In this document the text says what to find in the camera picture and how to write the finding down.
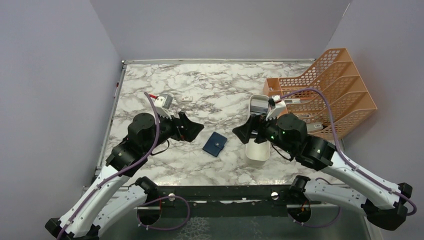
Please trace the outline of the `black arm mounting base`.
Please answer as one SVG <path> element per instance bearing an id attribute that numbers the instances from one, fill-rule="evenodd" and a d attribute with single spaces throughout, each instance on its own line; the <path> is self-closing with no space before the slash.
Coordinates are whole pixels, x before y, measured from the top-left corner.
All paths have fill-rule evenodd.
<path id="1" fill-rule="evenodd" d="M 140 177 L 132 186 L 147 194 L 138 203 L 139 225 L 152 230 L 174 231 L 192 218 L 294 217 L 311 216 L 310 205 L 298 181 L 291 185 L 206 185 L 158 186 L 148 177 Z"/>

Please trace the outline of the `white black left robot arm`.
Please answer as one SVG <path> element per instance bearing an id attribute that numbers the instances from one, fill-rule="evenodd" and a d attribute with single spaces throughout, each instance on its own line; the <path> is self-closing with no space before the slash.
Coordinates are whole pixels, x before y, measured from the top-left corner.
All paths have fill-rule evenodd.
<path id="1" fill-rule="evenodd" d="M 148 156 L 168 139 L 192 142 L 204 125 L 182 111 L 170 119 L 139 113 L 127 127 L 127 136 L 116 145 L 95 181 L 63 216 L 51 218 L 46 230 L 58 240 L 97 240 L 108 228 L 136 206 L 157 200 L 157 185 L 141 177 L 123 196 L 113 195 L 147 162 Z"/>

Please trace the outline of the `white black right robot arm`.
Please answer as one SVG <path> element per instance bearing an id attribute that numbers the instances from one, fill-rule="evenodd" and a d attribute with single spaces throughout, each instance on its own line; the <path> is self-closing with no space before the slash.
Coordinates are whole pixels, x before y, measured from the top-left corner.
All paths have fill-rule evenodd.
<path id="1" fill-rule="evenodd" d="M 266 120 L 266 115 L 251 115 L 232 132 L 243 143 L 270 142 L 290 155 L 302 166 L 330 175 L 348 188 L 320 183 L 297 176 L 288 190 L 289 199 L 300 204 L 304 200 L 338 205 L 365 216 L 373 225 L 394 231 L 407 219 L 407 200 L 412 186 L 396 184 L 379 177 L 348 158 L 324 138 L 308 134 L 306 123 L 292 113 Z"/>

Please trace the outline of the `blue leather card holder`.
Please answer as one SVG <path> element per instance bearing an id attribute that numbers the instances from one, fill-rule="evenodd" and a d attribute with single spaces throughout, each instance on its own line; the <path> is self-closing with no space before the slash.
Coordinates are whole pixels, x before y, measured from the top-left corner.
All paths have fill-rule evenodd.
<path id="1" fill-rule="evenodd" d="M 227 141 L 228 139 L 225 136 L 217 132 L 213 132 L 211 136 L 208 138 L 208 140 L 206 141 L 202 150 L 212 155 L 213 157 L 218 157 L 220 152 L 224 149 Z"/>

